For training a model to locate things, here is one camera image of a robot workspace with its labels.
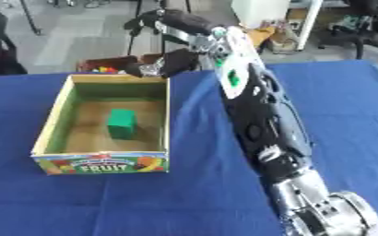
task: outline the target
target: gray carpet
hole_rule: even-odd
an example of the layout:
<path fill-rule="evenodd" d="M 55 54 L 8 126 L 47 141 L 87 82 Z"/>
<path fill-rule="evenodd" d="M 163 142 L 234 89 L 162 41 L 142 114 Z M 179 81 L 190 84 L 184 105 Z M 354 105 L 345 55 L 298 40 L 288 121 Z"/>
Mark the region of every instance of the gray carpet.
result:
<path fill-rule="evenodd" d="M 7 32 L 18 46 L 20 62 L 30 73 L 73 72 L 78 61 L 126 54 L 129 36 L 123 30 L 123 24 L 135 14 L 135 1 L 113 0 L 99 8 L 86 9 L 80 0 L 75 7 L 66 6 L 62 1 L 60 8 L 47 4 L 46 0 L 27 0 L 43 36 L 36 36 L 30 31 L 19 1 L 9 1 L 14 7 L 6 8 L 0 2 L 0 10 L 9 17 Z M 191 3 L 197 15 L 237 24 L 230 1 L 191 0 Z M 185 9 L 184 0 L 171 0 L 170 4 L 171 7 Z M 156 7 L 153 0 L 143 3 L 143 11 Z M 275 55 L 266 51 L 262 56 L 268 63 L 335 61 L 354 57 L 355 51 L 351 46 L 319 50 L 315 47 L 316 42 L 315 38 L 311 38 L 301 53 Z M 146 30 L 136 39 L 133 54 L 158 53 L 159 48 L 159 36 Z M 168 44 L 168 50 L 173 48 L 174 45 Z M 378 50 L 367 47 L 365 59 L 378 66 Z"/>

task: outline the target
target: green cube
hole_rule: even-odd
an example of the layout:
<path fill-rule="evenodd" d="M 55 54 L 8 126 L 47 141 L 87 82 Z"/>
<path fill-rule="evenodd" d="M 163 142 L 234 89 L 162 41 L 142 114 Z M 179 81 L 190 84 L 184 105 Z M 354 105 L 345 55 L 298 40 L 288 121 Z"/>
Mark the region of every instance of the green cube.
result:
<path fill-rule="evenodd" d="M 107 127 L 112 138 L 132 139 L 135 133 L 136 116 L 134 111 L 125 109 L 112 109 Z"/>

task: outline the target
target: open box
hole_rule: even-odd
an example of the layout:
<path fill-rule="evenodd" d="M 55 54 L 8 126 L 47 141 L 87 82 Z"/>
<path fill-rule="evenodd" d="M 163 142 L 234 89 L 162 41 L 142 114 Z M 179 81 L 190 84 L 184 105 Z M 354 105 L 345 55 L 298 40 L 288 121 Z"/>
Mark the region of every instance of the open box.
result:
<path fill-rule="evenodd" d="M 67 78 L 31 156 L 49 174 L 169 170 L 169 80 L 129 75 Z M 114 139 L 112 109 L 133 110 L 133 139 Z"/>

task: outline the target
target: blue fabric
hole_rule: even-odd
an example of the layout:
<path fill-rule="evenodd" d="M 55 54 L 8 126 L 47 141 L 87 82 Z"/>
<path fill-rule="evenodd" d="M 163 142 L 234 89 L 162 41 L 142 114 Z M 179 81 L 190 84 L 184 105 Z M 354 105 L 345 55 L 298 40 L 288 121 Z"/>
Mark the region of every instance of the blue fabric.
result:
<path fill-rule="evenodd" d="M 378 211 L 378 70 L 363 61 L 271 68 L 328 186 Z M 65 77 L 0 77 L 0 236 L 281 235 L 211 72 L 171 81 L 170 173 L 46 176 L 30 149 Z"/>

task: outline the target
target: robot forearm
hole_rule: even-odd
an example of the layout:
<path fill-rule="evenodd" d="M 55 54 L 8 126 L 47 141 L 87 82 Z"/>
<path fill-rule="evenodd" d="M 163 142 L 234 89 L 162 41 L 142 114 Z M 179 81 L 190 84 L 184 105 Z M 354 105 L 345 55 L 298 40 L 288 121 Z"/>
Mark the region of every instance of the robot forearm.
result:
<path fill-rule="evenodd" d="M 153 65 L 135 65 L 133 71 L 169 77 L 188 68 L 195 55 L 207 56 L 234 133 L 287 235 L 378 236 L 378 216 L 361 197 L 328 192 L 312 165 L 311 142 L 299 115 L 247 35 L 236 27 L 165 9 L 143 14 L 126 28 L 136 32 L 136 26 L 145 25 L 187 43 L 189 50 L 167 53 Z"/>

